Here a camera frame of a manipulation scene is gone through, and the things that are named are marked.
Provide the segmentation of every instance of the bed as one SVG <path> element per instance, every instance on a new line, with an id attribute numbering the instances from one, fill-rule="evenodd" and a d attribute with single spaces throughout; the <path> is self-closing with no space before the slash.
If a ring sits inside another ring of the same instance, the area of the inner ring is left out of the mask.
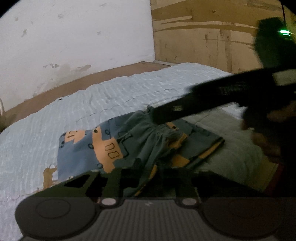
<path id="1" fill-rule="evenodd" d="M 14 219 L 20 201 L 44 188 L 44 173 L 57 179 L 58 140 L 69 130 L 92 129 L 101 122 L 147 105 L 158 106 L 183 95 L 188 86 L 230 75 L 193 63 L 174 65 L 109 81 L 60 96 L 38 112 L 15 122 L 0 135 L 0 240 L 21 233 Z M 225 139 L 225 144 L 196 171 L 211 170 L 246 183 L 259 166 L 262 152 L 239 128 L 243 108 L 219 107 L 185 119 Z"/>

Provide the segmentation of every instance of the white bedsheet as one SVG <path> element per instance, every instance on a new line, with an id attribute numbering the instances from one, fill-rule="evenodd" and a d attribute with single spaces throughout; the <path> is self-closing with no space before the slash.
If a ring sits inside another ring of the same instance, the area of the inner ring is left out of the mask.
<path id="1" fill-rule="evenodd" d="M 56 100 L 20 120 L 0 135 L 0 240 L 14 241 L 21 233 L 14 219 L 17 204 L 43 187 L 43 171 L 57 164 L 63 132 L 91 129 L 118 115 L 176 99 L 196 83 L 230 75 L 221 70 L 185 63 L 160 71 L 118 77 Z M 224 110 L 239 118 L 242 109 Z"/>

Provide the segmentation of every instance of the green light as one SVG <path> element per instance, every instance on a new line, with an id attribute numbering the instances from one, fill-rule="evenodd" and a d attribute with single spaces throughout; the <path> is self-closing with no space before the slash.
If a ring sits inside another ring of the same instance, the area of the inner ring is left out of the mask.
<path id="1" fill-rule="evenodd" d="M 288 30 L 280 30 L 281 34 L 289 34 L 290 32 Z"/>

